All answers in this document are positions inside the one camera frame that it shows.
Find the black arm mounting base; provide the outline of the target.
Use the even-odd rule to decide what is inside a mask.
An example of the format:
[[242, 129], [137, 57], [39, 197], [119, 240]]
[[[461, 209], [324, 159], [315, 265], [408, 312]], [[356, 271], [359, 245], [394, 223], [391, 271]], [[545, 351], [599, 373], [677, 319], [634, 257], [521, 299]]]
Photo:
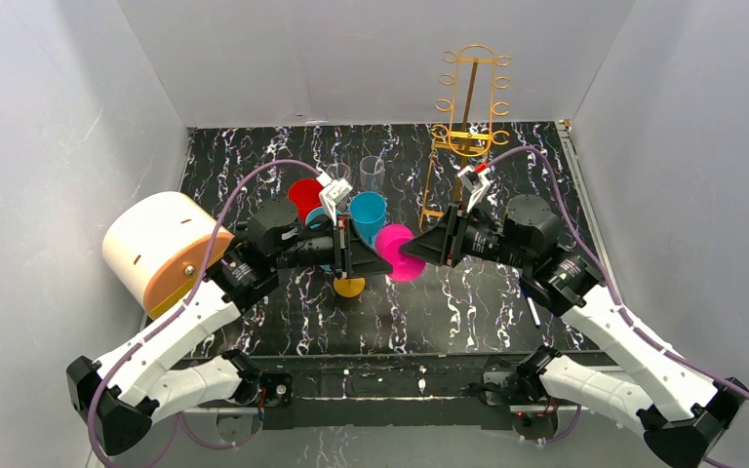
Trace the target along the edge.
[[256, 357], [264, 426], [294, 428], [477, 426], [550, 438], [568, 400], [515, 395], [520, 353]]

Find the blue wine glass front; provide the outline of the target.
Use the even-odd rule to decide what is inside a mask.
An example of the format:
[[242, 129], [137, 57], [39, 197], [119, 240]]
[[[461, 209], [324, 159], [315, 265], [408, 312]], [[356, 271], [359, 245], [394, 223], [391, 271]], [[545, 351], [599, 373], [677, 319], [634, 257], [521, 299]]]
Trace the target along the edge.
[[334, 223], [323, 207], [317, 207], [306, 216], [304, 226], [310, 232], [319, 232], [331, 230]]

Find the blue wine glass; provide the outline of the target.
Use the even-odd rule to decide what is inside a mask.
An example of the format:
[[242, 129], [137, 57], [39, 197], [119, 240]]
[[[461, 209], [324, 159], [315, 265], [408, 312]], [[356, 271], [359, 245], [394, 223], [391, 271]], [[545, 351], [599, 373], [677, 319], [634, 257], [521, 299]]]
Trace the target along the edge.
[[354, 196], [348, 210], [361, 238], [369, 246], [373, 246], [376, 236], [385, 225], [385, 198], [379, 193], [364, 191]]
[[304, 226], [310, 232], [319, 232], [331, 230], [334, 223], [323, 207], [317, 207], [306, 216]]

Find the clear champagne flute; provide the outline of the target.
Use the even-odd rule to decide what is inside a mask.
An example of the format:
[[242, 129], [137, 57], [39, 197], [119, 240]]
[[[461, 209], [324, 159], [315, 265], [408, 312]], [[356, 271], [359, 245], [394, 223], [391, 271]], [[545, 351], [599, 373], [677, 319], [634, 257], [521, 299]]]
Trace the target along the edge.
[[332, 185], [351, 185], [351, 170], [345, 163], [331, 163], [326, 166], [325, 173], [331, 178]]
[[360, 188], [380, 193], [385, 179], [385, 163], [379, 156], [366, 156], [360, 162]]

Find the yellow wine glass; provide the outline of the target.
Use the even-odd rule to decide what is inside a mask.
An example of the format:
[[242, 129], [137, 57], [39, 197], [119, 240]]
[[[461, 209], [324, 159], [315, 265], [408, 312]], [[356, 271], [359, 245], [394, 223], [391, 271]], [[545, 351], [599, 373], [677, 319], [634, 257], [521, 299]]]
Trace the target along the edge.
[[364, 278], [334, 278], [333, 287], [339, 296], [352, 298], [363, 292], [366, 280]]

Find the pink wine glass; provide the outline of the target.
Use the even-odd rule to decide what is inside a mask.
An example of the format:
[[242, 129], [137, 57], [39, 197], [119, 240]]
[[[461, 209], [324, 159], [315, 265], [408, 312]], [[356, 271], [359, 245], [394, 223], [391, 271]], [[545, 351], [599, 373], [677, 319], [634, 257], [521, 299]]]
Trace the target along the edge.
[[410, 282], [421, 276], [426, 263], [401, 252], [413, 237], [412, 230], [402, 224], [385, 225], [377, 234], [375, 250], [392, 266], [392, 272], [386, 274], [390, 280]]

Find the red wine glass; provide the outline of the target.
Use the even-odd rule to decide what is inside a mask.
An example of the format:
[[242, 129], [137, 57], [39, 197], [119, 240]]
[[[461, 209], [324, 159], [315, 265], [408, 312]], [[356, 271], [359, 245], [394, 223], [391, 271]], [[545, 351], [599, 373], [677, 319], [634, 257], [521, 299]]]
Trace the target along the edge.
[[298, 218], [305, 221], [307, 216], [322, 206], [319, 198], [323, 185], [316, 178], [302, 178], [289, 188], [287, 196], [296, 205]]

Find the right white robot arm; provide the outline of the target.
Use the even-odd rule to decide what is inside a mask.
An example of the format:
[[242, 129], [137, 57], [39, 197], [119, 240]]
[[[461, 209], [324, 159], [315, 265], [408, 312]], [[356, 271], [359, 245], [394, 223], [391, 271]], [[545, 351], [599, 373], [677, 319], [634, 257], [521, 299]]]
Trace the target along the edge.
[[667, 343], [644, 331], [617, 304], [601, 268], [560, 244], [570, 228], [564, 207], [552, 209], [532, 195], [513, 198], [500, 220], [453, 203], [401, 251], [437, 266], [474, 256], [517, 268], [528, 299], [592, 339], [624, 371], [616, 378], [543, 345], [486, 391], [577, 403], [637, 433], [671, 467], [706, 462], [742, 406], [741, 383], [689, 369]]

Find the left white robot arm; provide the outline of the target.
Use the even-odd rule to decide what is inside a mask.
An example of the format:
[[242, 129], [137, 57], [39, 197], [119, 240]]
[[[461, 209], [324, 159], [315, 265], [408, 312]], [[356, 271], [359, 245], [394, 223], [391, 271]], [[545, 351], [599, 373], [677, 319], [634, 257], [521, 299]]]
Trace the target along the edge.
[[108, 456], [134, 447], [162, 419], [260, 395], [260, 370], [243, 352], [185, 370], [177, 364], [276, 290], [281, 270], [327, 265], [339, 279], [357, 279], [392, 269], [345, 215], [304, 223], [290, 199], [274, 198], [233, 233], [175, 191], [121, 214], [104, 236], [102, 254], [151, 317], [116, 349], [79, 357], [66, 370], [71, 404], [94, 448]]

